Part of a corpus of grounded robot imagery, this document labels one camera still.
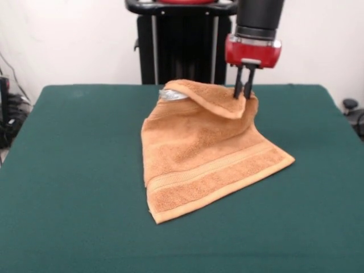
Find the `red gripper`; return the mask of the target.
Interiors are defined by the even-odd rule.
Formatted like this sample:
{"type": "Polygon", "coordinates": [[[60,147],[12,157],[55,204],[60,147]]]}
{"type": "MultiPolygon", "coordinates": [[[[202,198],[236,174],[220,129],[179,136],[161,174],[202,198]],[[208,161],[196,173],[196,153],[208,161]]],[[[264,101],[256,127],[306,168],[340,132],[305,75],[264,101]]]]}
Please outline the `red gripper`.
{"type": "MultiPolygon", "coordinates": [[[[255,64],[258,68],[274,68],[282,50],[280,40],[255,40],[229,34],[225,39],[225,61],[237,66],[234,94],[239,99],[242,90],[242,64],[255,64]]],[[[244,86],[244,97],[249,99],[253,87],[255,67],[247,67],[249,76],[244,86]]]]}

